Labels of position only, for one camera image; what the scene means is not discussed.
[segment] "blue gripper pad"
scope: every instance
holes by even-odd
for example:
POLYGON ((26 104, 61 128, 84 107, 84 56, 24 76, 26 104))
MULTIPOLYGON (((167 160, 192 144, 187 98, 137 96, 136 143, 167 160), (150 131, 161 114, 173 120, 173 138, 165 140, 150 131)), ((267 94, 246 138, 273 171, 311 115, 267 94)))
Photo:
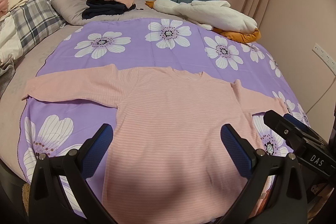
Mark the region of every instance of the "blue gripper pad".
POLYGON ((109 148, 112 140, 113 140, 112 126, 106 124, 105 128, 102 129, 101 134, 96 138, 95 142, 91 145, 90 149, 85 154, 81 162, 82 177, 84 179, 93 176, 93 174, 98 168, 99 163, 101 162, 101 159, 103 158, 105 152, 109 148))
POLYGON ((252 159, 240 143, 243 139, 229 124, 222 126, 220 130, 220 138, 239 174, 244 178, 250 179, 253 172, 252 159))
POLYGON ((303 123, 300 122, 298 119, 293 117, 291 114, 285 114, 283 116, 287 121, 291 122, 293 125, 295 125, 298 129, 302 130, 303 132, 307 132, 307 126, 303 123))

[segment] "metal bolt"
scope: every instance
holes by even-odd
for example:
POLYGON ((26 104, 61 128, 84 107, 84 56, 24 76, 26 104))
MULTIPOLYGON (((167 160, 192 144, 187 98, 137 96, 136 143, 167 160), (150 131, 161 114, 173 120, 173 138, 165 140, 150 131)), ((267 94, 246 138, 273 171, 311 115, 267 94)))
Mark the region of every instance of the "metal bolt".
POLYGON ((47 155, 45 153, 42 153, 39 155, 39 160, 44 160, 47 155))
POLYGON ((70 156, 74 156, 74 155, 76 155, 77 154, 77 149, 71 149, 70 151, 69 151, 69 155, 70 156))
POLYGON ((295 158, 296 158, 295 154, 293 154, 293 153, 288 153, 288 157, 289 157, 291 160, 295 160, 295 158))
POLYGON ((259 155, 261 157, 266 154, 265 150, 263 150, 263 149, 257 149, 256 153, 257 153, 257 155, 259 155))

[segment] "power strip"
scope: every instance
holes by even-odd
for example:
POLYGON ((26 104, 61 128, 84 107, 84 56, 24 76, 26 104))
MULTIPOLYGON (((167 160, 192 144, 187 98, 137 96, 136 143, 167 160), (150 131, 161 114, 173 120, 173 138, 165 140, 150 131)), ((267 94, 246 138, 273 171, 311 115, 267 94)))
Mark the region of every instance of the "power strip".
POLYGON ((315 44, 312 50, 323 60, 323 62, 336 76, 336 62, 331 58, 331 56, 327 54, 326 51, 323 50, 318 44, 315 44))

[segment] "wall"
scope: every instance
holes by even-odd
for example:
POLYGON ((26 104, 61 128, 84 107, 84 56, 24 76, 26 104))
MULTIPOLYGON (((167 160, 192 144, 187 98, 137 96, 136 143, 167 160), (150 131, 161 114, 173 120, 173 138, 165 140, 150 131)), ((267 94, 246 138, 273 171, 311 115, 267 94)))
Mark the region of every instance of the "wall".
POLYGON ((278 62, 311 127, 325 139, 334 122, 335 76, 311 49, 318 43, 336 60, 335 29, 336 0, 269 0, 260 24, 259 42, 278 62))

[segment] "shirt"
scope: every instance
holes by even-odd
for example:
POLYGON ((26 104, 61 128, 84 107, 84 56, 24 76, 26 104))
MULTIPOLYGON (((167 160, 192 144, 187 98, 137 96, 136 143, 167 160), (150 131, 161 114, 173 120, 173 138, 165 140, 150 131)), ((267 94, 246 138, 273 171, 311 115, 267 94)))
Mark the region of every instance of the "shirt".
POLYGON ((252 114, 287 113, 284 103, 205 72, 115 65, 35 77, 25 97, 91 100, 116 107, 102 203, 119 224, 206 223, 222 216, 246 184, 221 142, 230 123, 262 148, 252 114))

